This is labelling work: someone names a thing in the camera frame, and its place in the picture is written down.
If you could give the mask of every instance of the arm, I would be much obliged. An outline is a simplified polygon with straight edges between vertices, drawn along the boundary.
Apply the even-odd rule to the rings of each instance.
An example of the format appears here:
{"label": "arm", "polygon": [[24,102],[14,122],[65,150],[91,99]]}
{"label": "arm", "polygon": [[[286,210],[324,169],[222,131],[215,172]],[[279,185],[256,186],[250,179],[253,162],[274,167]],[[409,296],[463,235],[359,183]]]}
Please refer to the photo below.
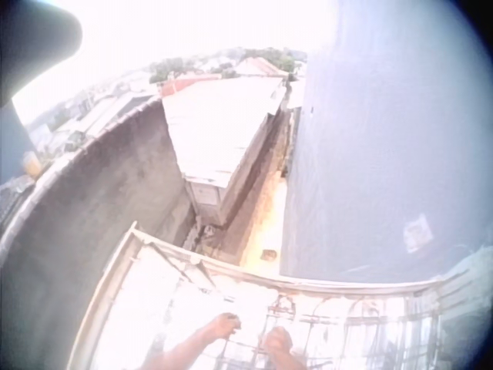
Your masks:
{"label": "arm", "polygon": [[267,334],[263,343],[269,359],[278,370],[307,370],[306,366],[290,353],[293,342],[286,329],[277,327]]}
{"label": "arm", "polygon": [[220,338],[228,339],[239,328],[240,320],[236,315],[220,314],[183,343],[153,358],[140,370],[187,370],[208,345]]}

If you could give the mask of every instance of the blue wall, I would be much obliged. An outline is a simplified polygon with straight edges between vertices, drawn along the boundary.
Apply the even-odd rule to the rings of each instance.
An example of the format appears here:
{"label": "blue wall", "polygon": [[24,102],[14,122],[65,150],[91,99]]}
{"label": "blue wall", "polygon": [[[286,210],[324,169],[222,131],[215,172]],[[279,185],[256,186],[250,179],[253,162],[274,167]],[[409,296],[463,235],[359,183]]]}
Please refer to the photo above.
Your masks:
{"label": "blue wall", "polygon": [[[491,63],[450,3],[327,4],[333,22],[308,61],[281,272],[431,278],[493,242]],[[404,228],[420,214],[433,240],[408,253]]]}

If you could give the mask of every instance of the yellow object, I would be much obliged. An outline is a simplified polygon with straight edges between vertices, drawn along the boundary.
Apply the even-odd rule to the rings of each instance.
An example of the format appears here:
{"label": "yellow object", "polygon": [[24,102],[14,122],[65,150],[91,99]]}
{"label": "yellow object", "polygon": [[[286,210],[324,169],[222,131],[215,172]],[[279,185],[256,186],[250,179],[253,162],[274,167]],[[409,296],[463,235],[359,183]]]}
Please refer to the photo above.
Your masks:
{"label": "yellow object", "polygon": [[37,179],[41,174],[42,165],[39,162],[38,156],[34,152],[27,152],[24,154],[24,159],[22,161],[24,166],[24,171],[33,179]]}

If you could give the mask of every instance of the dark object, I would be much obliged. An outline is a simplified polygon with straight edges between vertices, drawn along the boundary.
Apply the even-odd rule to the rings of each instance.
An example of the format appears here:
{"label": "dark object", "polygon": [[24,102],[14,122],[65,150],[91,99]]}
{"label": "dark object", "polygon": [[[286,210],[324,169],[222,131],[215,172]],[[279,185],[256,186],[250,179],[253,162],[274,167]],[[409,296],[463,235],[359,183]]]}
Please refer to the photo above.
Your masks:
{"label": "dark object", "polygon": [[82,41],[79,21],[42,2],[0,3],[0,106],[22,87],[77,51]]}
{"label": "dark object", "polygon": [[262,251],[262,255],[260,256],[260,259],[264,261],[274,261],[277,258],[277,252],[273,251],[272,249],[264,249]]}

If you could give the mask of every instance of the white roof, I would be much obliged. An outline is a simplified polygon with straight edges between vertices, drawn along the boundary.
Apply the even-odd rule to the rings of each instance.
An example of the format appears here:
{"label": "white roof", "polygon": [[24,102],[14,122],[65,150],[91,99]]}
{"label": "white roof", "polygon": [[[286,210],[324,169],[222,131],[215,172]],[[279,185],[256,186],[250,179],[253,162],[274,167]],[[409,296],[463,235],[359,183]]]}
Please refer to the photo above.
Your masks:
{"label": "white roof", "polygon": [[82,118],[79,123],[73,127],[75,130],[83,131],[84,133],[101,117],[104,112],[117,100],[115,97],[101,100],[92,110],[87,113],[87,116]]}
{"label": "white roof", "polygon": [[178,164],[195,182],[226,188],[273,105],[281,78],[197,82],[163,99]]}
{"label": "white roof", "polygon": [[148,92],[143,93],[134,93],[128,92],[125,95],[120,96],[117,100],[113,102],[110,106],[107,107],[107,110],[88,128],[87,134],[90,136],[96,136],[102,129],[106,127],[106,125],[119,114],[125,106],[130,103],[130,101],[134,98],[140,97],[152,97]]}

